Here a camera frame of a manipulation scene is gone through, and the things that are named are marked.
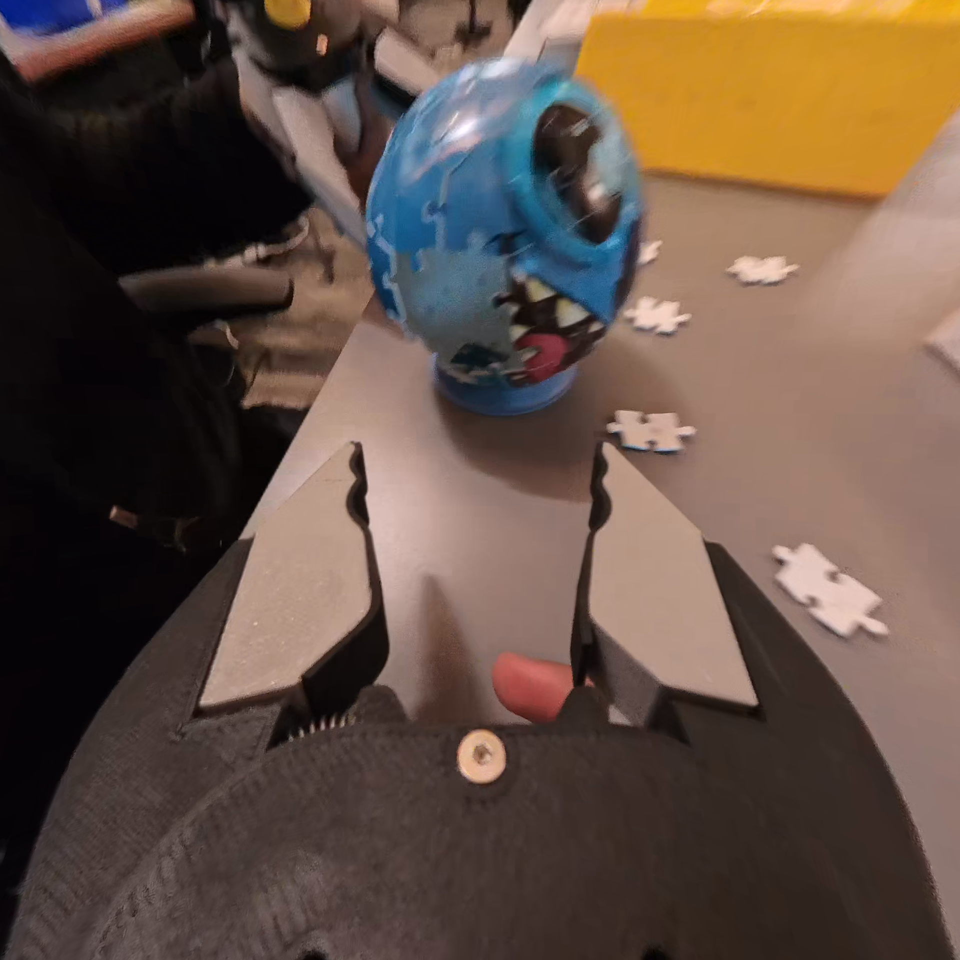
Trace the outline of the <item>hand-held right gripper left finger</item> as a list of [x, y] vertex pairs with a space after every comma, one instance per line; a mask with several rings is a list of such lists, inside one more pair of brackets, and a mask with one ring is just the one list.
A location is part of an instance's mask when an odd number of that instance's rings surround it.
[[367, 492], [349, 441], [257, 526], [198, 714], [346, 714], [376, 682], [390, 643]]

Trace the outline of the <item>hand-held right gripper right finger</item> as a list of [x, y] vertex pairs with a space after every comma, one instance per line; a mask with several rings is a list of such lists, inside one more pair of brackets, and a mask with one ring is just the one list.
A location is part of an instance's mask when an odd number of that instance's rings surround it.
[[760, 704], [699, 528], [611, 442], [594, 452], [571, 629], [573, 682], [618, 711]]

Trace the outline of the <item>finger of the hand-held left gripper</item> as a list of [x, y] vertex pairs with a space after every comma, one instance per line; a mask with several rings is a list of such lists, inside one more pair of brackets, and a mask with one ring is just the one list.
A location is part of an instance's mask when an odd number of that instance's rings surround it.
[[376, 76], [401, 100], [417, 99], [442, 78], [425, 53], [397, 31], [378, 35]]
[[333, 88], [321, 96], [296, 88], [272, 93], [274, 110], [294, 154], [295, 168], [315, 205], [353, 242], [367, 240], [361, 202], [350, 185], [335, 142], [358, 146], [360, 122], [354, 94]]

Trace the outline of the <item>blue puzzle ball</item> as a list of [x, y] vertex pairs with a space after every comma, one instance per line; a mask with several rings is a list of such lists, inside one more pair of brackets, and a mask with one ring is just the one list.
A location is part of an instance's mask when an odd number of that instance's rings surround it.
[[462, 385], [546, 384], [631, 292], [642, 181], [614, 110], [545, 62], [479, 61], [400, 118], [366, 202], [386, 316]]

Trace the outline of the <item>blue ball stand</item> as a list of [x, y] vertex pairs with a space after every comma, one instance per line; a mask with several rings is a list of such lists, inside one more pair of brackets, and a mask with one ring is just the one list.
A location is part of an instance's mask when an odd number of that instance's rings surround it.
[[570, 391], [578, 373], [577, 366], [570, 366], [540, 383], [518, 387], [508, 385], [503, 377], [474, 383], [457, 379], [437, 354], [431, 356], [438, 395], [462, 410], [487, 417], [519, 417], [546, 410]]

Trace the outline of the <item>person's left forearm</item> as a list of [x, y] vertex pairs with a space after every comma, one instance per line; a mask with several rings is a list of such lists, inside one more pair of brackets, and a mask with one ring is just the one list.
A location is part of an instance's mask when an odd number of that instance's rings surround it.
[[2, 78], [2, 159], [106, 270], [127, 275], [251, 245], [312, 198], [246, 111], [234, 62], [120, 109], [57, 110]]

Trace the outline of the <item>person's right hand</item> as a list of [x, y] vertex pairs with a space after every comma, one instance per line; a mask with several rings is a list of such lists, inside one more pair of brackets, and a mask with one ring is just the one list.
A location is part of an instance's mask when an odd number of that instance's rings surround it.
[[491, 679], [499, 703], [533, 724], [594, 721], [602, 714], [594, 693], [575, 684], [568, 663], [505, 652], [498, 655]]

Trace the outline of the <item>wooden edged desk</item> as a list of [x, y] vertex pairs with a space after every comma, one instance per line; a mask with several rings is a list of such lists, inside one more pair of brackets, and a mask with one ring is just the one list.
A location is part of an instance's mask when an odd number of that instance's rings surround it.
[[15, 30], [1, 19], [2, 53], [31, 86], [91, 66], [104, 57], [184, 30], [196, 19], [189, 1], [137, 1], [51, 35]]

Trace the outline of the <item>blue plastic bin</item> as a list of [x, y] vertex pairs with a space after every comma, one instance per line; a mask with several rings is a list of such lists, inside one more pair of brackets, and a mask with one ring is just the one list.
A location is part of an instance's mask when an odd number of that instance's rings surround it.
[[121, 11], [128, 1], [2, 1], [1, 14], [17, 34], [48, 37]]

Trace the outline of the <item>yellow plastic bin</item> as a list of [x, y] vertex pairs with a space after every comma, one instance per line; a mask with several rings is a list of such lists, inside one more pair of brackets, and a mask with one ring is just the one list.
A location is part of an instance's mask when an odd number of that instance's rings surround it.
[[591, 18], [574, 75], [644, 172], [882, 199], [959, 104], [958, 2], [646, 2]]

